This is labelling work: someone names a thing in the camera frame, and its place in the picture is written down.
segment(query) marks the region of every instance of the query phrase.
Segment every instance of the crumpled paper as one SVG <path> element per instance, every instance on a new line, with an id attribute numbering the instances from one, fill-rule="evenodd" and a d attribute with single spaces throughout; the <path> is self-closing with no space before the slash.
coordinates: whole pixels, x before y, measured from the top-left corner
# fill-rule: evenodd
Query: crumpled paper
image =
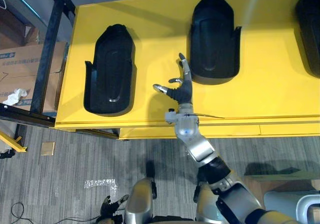
<path id="1" fill-rule="evenodd" d="M 14 105 L 19 102 L 20 97 L 27 96 L 27 91 L 25 89 L 15 89 L 13 94 L 8 95 L 8 99 L 2 103 L 5 105 Z"/>

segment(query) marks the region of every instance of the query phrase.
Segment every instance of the yellow tabletop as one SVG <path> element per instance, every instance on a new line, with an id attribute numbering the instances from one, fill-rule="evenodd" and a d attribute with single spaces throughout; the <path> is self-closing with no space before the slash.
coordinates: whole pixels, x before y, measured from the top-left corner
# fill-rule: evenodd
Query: yellow tabletop
<path id="1" fill-rule="evenodd" d="M 180 76 L 178 53 L 188 55 L 194 7 L 200 0 L 124 0 L 77 7 L 73 38 L 55 128 L 167 126 L 168 108 L 177 108 L 153 84 L 168 87 Z M 203 125 L 319 123 L 320 79 L 308 71 L 294 7 L 298 0 L 226 0 L 242 26 L 240 71 L 221 85 L 193 82 L 196 113 Z M 85 60 L 93 61 L 98 37 L 109 25 L 123 24 L 131 34 L 137 67 L 132 110 L 104 117 L 84 109 Z"/>

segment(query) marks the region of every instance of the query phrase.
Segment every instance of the gray carpet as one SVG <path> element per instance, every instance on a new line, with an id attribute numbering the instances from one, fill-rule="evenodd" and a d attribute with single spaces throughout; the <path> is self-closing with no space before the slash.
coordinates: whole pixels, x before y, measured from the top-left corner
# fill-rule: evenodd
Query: gray carpet
<path id="1" fill-rule="evenodd" d="M 43 141 L 56 142 L 54 156 L 40 156 Z M 211 142 L 240 176 L 290 167 L 317 173 L 320 170 L 319 137 Z M 144 177 L 147 160 L 154 161 L 156 170 L 158 198 L 154 214 L 195 216 L 192 196 L 197 169 L 176 140 L 123 142 L 28 127 L 25 146 L 27 153 L 0 160 L 0 223 L 15 220 L 10 207 L 17 201 L 24 203 L 24 217 L 34 223 L 54 223 L 66 216 L 96 216 L 108 194 L 116 200 Z M 109 179 L 111 184 L 84 188 L 86 180 L 97 179 Z"/>

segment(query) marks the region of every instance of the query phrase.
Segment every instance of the robotic hand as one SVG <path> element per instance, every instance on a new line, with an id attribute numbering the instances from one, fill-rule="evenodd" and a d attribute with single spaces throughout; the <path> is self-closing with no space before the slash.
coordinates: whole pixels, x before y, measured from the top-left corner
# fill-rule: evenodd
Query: robotic hand
<path id="1" fill-rule="evenodd" d="M 183 79 L 170 79 L 179 82 L 177 89 L 154 84 L 153 88 L 162 92 L 179 104 L 178 112 L 165 113 L 165 120 L 174 123 L 177 138 L 186 146 L 196 165 L 204 173 L 212 192 L 218 195 L 216 205 L 229 223 L 297 223 L 290 217 L 276 211 L 265 211 L 255 196 L 218 156 L 210 142 L 199 132 L 198 114 L 193 111 L 192 79 L 186 58 L 179 54 L 183 68 Z"/>

